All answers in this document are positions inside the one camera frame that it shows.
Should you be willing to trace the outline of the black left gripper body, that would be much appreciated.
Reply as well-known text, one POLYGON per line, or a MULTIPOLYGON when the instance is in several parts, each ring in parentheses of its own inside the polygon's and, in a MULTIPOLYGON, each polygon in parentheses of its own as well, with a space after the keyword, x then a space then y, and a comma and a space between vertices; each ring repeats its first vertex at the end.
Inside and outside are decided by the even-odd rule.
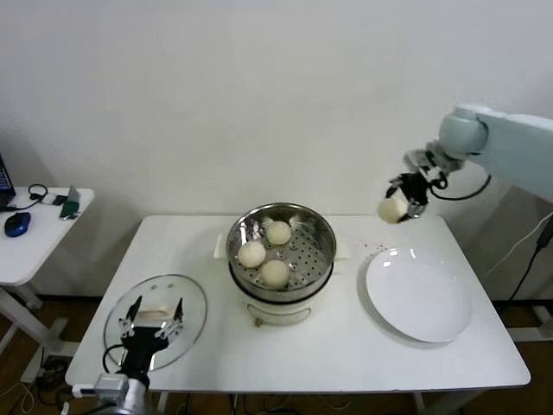
POLYGON ((126 350, 126 357, 119 372, 130 379, 148 380, 150 363, 154 355, 165 350, 169 341, 167 337, 156 336, 158 329, 153 327, 138 327, 134 334, 121 336, 121 342, 126 350))

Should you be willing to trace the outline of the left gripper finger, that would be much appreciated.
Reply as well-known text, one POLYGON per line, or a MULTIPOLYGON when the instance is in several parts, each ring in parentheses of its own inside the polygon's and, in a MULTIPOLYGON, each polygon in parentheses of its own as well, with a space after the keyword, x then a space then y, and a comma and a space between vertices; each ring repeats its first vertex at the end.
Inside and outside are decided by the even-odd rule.
POLYGON ((142 299, 143 297, 139 296, 137 300, 129 307, 125 317, 118 319, 118 326, 120 329, 121 338, 128 338, 134 335, 133 324, 140 309, 142 299))
POLYGON ((165 322, 155 333, 156 338, 174 340, 183 329, 182 299, 179 300, 173 317, 165 322))

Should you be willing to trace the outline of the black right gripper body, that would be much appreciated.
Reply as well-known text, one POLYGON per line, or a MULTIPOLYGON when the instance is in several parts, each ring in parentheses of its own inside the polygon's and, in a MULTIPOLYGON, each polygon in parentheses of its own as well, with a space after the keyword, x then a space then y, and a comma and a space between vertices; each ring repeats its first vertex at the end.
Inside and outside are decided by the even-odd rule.
POLYGON ((429 182, 421 173, 403 173, 398 177, 399 188, 409 203, 425 207, 429 203, 429 182))

